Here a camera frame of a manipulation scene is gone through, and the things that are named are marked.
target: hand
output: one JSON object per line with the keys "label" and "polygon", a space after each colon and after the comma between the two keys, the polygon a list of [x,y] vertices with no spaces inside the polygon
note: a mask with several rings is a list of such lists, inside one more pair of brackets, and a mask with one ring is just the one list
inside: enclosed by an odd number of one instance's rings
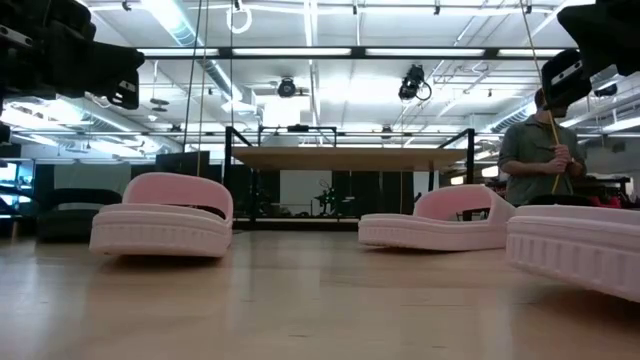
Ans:
{"label": "hand", "polygon": [[549,175],[562,174],[567,169],[568,162],[565,159],[556,157],[544,164],[543,172]]}
{"label": "hand", "polygon": [[571,153],[569,152],[569,147],[567,147],[567,145],[556,145],[552,148],[556,154],[556,158],[562,159],[567,163],[571,162]]}

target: pink slide sandal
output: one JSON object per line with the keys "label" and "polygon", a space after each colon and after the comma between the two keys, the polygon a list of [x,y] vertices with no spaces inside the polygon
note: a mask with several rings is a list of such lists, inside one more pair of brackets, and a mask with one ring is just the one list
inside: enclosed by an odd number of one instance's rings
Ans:
{"label": "pink slide sandal", "polygon": [[640,212],[525,206],[508,224],[515,267],[640,302]]}
{"label": "pink slide sandal", "polygon": [[[464,210],[489,208],[486,220],[450,221]],[[504,248],[515,208],[484,185],[442,188],[422,196],[413,216],[365,215],[358,239],[372,246],[443,251]]]}
{"label": "pink slide sandal", "polygon": [[[179,205],[216,208],[224,219]],[[232,219],[233,200],[221,184],[195,176],[148,173],[129,183],[122,204],[105,206],[94,217],[90,250],[110,255],[221,257],[231,243]]]}

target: gray shirt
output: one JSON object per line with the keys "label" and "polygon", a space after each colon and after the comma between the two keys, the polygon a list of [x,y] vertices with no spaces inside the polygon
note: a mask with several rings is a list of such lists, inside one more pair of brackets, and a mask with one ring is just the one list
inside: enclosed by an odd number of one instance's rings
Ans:
{"label": "gray shirt", "polygon": [[[562,126],[556,125],[560,143],[569,147],[569,152],[576,162],[584,167],[584,156],[578,147],[576,134]],[[525,122],[511,125],[502,141],[498,166],[515,160],[522,163],[546,163],[555,157],[553,146],[555,140],[551,125],[538,122],[533,116]],[[555,194],[573,193],[568,174],[560,175]],[[507,201],[514,205],[524,205],[540,195],[551,194],[556,175],[509,176],[507,181]]]}

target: wooden floor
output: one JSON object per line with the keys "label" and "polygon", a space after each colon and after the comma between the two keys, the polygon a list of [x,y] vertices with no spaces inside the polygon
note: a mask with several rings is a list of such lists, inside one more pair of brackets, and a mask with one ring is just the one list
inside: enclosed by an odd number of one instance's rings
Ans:
{"label": "wooden floor", "polygon": [[640,304],[503,256],[354,233],[243,233],[213,262],[0,242],[0,359],[640,359]]}

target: man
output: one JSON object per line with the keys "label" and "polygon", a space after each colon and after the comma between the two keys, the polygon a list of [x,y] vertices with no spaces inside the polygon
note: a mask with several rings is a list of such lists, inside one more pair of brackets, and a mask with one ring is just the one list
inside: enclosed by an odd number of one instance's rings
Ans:
{"label": "man", "polygon": [[[507,129],[500,149],[498,166],[509,174],[507,201],[527,204],[540,195],[551,194],[556,176],[560,176],[555,194],[573,193],[571,177],[586,172],[584,158],[578,149],[576,134],[555,124],[560,145],[556,145],[551,128],[552,117],[545,109],[542,89],[535,95],[537,112],[525,122]],[[553,118],[567,116],[567,107],[551,109]]]}

